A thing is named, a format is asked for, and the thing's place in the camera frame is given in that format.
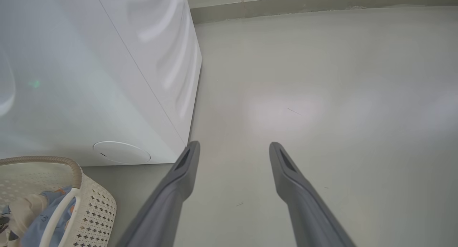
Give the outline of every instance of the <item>gray floor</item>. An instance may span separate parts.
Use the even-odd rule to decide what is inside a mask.
[[[201,159],[175,246],[295,245],[272,141],[357,246],[456,245],[458,8],[288,14],[196,32]],[[168,167],[84,169],[118,203],[112,246]],[[125,184],[113,184],[119,176]]]

